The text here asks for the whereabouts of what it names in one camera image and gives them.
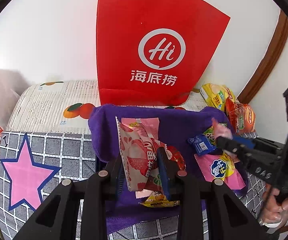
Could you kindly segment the person right hand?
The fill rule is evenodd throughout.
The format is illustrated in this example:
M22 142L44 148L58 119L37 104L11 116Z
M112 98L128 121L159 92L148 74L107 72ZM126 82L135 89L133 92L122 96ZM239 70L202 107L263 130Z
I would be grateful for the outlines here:
M288 221L288 197L279 204L276 197L280 191L271 185L266 184L266 189L262 199L266 203L262 207L262 213L259 215L259 223L274 228L283 226Z

